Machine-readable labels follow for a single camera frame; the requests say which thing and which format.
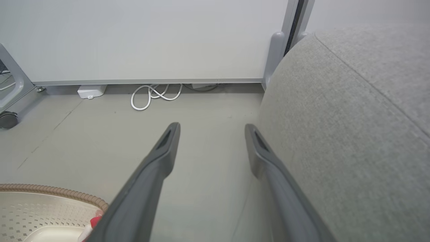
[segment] caster wheel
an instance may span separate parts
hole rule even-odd
[[[0,128],[10,129],[18,124],[18,116],[15,112],[4,111],[0,114]]]

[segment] fabric seam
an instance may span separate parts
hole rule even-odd
[[[422,137],[420,135],[417,135],[413,130],[411,131],[417,138],[419,138],[422,142],[424,142],[427,147],[430,146],[430,136],[419,126],[416,124],[415,121],[413,121],[411,119],[411,117],[409,117],[400,107],[398,107],[395,103],[392,102],[392,100],[390,98],[388,98],[386,95],[384,95],[378,88],[376,88],[375,86],[373,86],[366,78],[364,78],[360,73],[357,72],[357,70],[355,70],[354,68],[352,68],[348,63],[346,63],[344,60],[342,60],[338,55],[336,55],[330,48],[328,48],[317,36],[316,33],[313,33],[313,36],[315,37],[315,39],[322,45],[324,46],[331,54],[333,54],[338,60],[340,60],[343,64],[345,64],[350,70],[352,70],[354,73],[356,73],[359,77],[361,77],[368,85],[370,85],[374,90],[376,90],[384,99],[386,99],[389,103],[391,103],[391,105],[393,105],[397,111],[399,111],[401,114],[403,114],[406,119],[411,122],[413,124],[413,126],[415,128],[417,128],[426,138],[427,140],[423,140]],[[399,119],[399,117],[393,113],[393,111],[387,107],[385,104],[383,104],[385,106],[385,108],[387,110],[389,110],[394,117],[396,117],[397,119]]]

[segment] white wall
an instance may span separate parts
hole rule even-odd
[[[430,0],[315,0],[306,32],[384,22],[430,22]]]
[[[0,0],[32,82],[262,78],[288,0]]]

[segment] floor seam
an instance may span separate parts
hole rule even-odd
[[[28,155],[27,158],[25,158],[25,160],[21,163],[21,165],[18,166],[18,168],[16,170],[19,170],[21,168],[21,166],[27,161],[27,159],[43,144],[43,142],[45,142],[46,139],[48,139],[52,133],[54,133],[55,129],[64,122],[64,120],[66,120],[66,118],[83,102],[83,100],[81,100],[78,105],[76,105],[72,110],[70,110],[70,112],[61,120],[61,122],[59,124],[57,124],[55,126],[55,128],[39,143],[39,145]]]

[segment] white laundry basket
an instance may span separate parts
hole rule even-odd
[[[47,233],[73,238],[108,208],[101,198],[82,192],[27,184],[0,184],[0,201],[0,238],[4,242],[24,241],[31,235],[37,241],[35,234],[42,230],[45,241]]]

